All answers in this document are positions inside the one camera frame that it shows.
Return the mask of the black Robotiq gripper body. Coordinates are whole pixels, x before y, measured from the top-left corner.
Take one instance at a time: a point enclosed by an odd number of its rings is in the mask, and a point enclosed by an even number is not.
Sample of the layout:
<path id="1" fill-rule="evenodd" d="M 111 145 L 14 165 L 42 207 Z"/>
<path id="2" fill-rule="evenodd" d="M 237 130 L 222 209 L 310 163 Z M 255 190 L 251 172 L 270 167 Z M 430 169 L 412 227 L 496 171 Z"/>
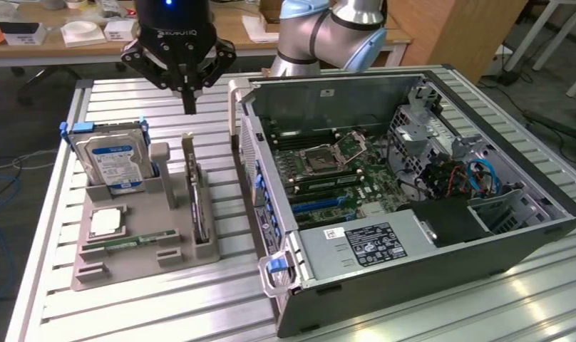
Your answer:
<path id="1" fill-rule="evenodd" d="M 137 40 L 166 66 L 175 85 L 199 85 L 203 62 L 217 42 L 206 1 L 135 1 Z"/>

